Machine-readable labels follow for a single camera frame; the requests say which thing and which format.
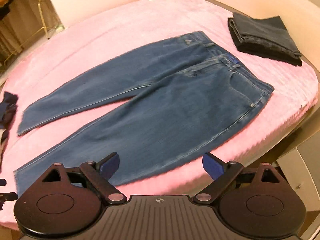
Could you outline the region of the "pink ribbed bed blanket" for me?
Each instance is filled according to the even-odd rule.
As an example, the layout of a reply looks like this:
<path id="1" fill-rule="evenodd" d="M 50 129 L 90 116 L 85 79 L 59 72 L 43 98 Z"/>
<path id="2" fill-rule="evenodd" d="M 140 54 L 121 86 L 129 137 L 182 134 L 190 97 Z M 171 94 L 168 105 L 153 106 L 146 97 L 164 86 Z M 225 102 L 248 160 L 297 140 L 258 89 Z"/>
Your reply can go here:
<path id="1" fill-rule="evenodd" d="M 17 94 L 18 110 L 3 154 L 2 192 L 16 191 L 14 171 L 118 103 L 69 116 L 19 137 L 23 111 L 65 82 L 142 45 L 203 31 L 241 60 L 274 92 L 262 112 L 241 132 L 213 150 L 222 160 L 256 161 L 300 122 L 318 100 L 318 79 L 304 63 L 295 67 L 237 51 L 227 20 L 232 13 L 205 0 L 141 0 L 95 15 L 57 34 L 21 61 L 4 90 Z"/>

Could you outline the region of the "blue denim jeans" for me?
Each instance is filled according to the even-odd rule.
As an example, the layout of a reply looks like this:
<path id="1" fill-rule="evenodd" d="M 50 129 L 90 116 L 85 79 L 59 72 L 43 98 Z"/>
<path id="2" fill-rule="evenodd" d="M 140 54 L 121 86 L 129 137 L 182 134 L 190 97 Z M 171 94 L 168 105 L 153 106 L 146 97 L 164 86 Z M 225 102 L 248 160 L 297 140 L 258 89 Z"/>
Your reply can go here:
<path id="1" fill-rule="evenodd" d="M 18 168 L 23 194 L 53 163 L 77 167 L 116 152 L 115 186 L 156 176 L 201 157 L 246 127 L 274 88 L 239 59 L 195 31 L 150 43 L 104 62 L 35 101 L 18 135 L 117 101 Z"/>

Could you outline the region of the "white nightstand drawers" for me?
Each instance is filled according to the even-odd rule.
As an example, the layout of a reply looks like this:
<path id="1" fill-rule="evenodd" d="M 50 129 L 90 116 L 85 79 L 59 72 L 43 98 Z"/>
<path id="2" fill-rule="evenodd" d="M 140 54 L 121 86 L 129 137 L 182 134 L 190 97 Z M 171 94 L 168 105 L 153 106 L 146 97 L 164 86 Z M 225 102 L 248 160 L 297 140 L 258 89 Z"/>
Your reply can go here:
<path id="1" fill-rule="evenodd" d="M 307 211 L 319 210 L 319 141 L 309 138 L 281 155 L 277 164 Z"/>

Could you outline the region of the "wooden bed headboard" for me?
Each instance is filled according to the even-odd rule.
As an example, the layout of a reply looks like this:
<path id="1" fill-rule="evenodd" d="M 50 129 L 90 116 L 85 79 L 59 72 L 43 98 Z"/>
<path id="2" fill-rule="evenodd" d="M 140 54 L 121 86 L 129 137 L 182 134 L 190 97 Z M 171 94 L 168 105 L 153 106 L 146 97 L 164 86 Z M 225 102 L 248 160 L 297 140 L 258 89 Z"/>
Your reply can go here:
<path id="1" fill-rule="evenodd" d="M 319 68 L 319 0 L 215 0 L 252 18 L 280 16 L 296 46 Z"/>

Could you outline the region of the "folded black garment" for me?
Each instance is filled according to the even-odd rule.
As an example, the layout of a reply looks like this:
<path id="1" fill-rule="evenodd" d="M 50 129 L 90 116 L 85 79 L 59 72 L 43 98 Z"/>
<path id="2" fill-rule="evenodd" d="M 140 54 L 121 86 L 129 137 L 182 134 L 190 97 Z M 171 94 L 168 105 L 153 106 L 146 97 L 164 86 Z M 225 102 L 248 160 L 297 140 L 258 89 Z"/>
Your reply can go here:
<path id="1" fill-rule="evenodd" d="M 293 66 L 302 65 L 302 54 L 280 16 L 255 19 L 234 12 L 227 23 L 238 51 Z"/>

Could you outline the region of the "beige curtain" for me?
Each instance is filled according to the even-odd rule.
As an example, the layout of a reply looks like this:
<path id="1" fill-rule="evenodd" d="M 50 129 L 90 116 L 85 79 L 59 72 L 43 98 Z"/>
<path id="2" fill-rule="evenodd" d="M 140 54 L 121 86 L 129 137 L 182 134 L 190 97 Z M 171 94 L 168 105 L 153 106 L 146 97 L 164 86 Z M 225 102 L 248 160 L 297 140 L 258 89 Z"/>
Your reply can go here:
<path id="1" fill-rule="evenodd" d="M 1 8 L 1 66 L 42 37 L 50 38 L 60 19 L 51 0 L 12 0 Z"/>

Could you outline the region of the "gold metal clothes rack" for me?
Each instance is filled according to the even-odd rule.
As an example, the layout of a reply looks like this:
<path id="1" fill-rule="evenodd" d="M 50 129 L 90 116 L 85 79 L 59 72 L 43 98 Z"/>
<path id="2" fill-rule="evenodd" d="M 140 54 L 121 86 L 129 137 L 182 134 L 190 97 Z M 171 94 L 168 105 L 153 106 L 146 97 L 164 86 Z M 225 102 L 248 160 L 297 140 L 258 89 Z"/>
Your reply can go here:
<path id="1" fill-rule="evenodd" d="M 1 0 L 1 67 L 61 25 L 51 0 Z"/>

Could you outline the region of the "navy blue sweatshirt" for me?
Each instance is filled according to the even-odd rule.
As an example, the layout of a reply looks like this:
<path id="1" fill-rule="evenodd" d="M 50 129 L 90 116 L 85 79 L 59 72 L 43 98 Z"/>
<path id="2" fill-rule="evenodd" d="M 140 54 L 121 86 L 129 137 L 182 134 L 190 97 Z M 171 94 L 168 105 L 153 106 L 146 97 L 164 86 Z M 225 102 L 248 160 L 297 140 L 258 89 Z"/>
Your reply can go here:
<path id="1" fill-rule="evenodd" d="M 18 95 L 5 91 L 1 101 L 1 165 L 9 140 L 9 131 L 17 112 Z"/>

